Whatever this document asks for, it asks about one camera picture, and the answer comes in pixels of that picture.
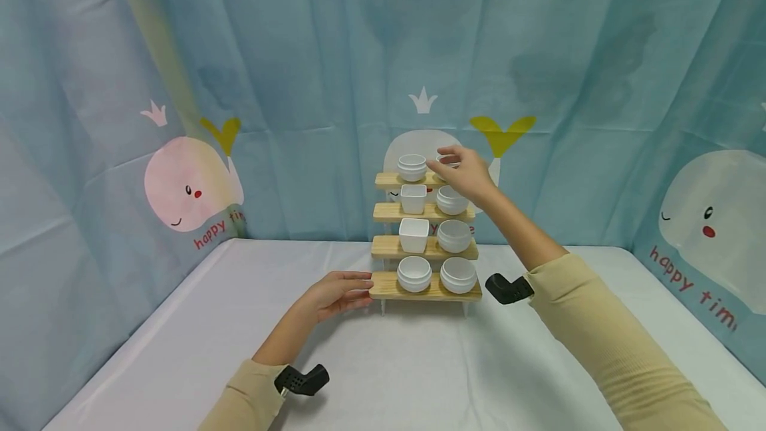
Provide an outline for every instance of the human hand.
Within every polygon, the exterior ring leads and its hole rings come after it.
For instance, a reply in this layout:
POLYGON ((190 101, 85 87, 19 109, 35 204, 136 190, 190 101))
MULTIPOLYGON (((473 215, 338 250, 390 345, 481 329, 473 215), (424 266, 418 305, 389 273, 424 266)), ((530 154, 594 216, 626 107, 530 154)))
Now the human hand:
POLYGON ((343 311, 364 308, 372 303, 371 273, 363 271, 331 271, 317 281, 296 302, 316 322, 327 320, 343 311))
POLYGON ((428 168, 438 173, 457 193, 479 205, 482 199, 497 187, 489 177, 487 162, 470 148, 452 145, 438 150, 439 161, 428 160, 428 168), (447 164, 459 164, 448 167, 447 164))

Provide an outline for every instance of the wrist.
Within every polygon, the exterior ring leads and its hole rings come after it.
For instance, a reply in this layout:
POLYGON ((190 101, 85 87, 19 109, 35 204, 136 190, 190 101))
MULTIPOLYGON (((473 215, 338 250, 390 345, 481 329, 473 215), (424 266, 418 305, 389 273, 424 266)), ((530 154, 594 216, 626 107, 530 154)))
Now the wrist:
POLYGON ((296 326, 314 326, 317 319, 317 306, 306 295, 301 296, 293 306, 289 307, 285 318, 296 326))
POLYGON ((495 184, 489 184, 480 188, 471 200, 480 209, 488 208, 490 204, 496 203, 498 199, 505 198, 505 195, 495 184))

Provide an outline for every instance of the pink crown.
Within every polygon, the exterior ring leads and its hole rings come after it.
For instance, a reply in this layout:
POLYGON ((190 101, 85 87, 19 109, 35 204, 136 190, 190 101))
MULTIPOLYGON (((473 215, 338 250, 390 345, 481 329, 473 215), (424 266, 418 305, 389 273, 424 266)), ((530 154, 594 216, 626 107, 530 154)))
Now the pink crown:
POLYGON ((154 100, 151 100, 152 102, 152 111, 149 110, 143 110, 141 112, 141 115, 146 115, 148 118, 152 119, 152 122, 157 124, 157 127, 165 127, 168 124, 168 119, 165 117, 165 105, 162 105, 161 108, 157 107, 157 104, 154 103, 154 100))

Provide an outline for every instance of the forearm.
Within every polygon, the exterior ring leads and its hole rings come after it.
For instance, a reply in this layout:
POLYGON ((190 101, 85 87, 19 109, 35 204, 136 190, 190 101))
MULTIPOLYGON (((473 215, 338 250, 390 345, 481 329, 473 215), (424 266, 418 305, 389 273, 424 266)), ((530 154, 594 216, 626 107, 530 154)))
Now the forearm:
POLYGON ((199 429, 266 431, 284 402, 274 380, 295 361, 316 323, 316 311, 298 300, 243 362, 199 429))
POLYGON ((199 431, 268 430, 284 403, 274 386, 274 380, 284 367, 244 361, 201 423, 199 431))
POLYGON ((279 366, 295 361, 317 324, 316 311, 306 309, 298 300, 277 326, 271 331, 260 349, 253 355, 253 361, 267 366, 279 366))
POLYGON ((567 254, 497 188, 480 194, 477 205, 492 219, 527 270, 567 254))
POLYGON ((710 405, 576 255, 526 274, 530 305, 588 371, 626 430, 722 430, 710 405))

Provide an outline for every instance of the black wrist device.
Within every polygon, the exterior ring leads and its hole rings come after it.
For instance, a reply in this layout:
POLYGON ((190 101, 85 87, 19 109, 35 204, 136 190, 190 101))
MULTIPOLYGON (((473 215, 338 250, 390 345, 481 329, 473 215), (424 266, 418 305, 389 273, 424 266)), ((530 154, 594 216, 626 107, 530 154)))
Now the black wrist device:
POLYGON ((285 395, 286 391, 292 394, 302 394, 304 396, 314 396, 322 387, 330 381, 330 375, 324 366, 318 364, 308 374, 301 374, 292 366, 287 366, 282 370, 274 380, 274 386, 277 392, 285 395))
POLYGON ((526 281, 523 276, 510 283, 510 281, 505 279, 505 276, 495 273, 487 279, 484 286, 501 305, 515 303, 535 294, 535 291, 531 289, 529 281, 526 281))

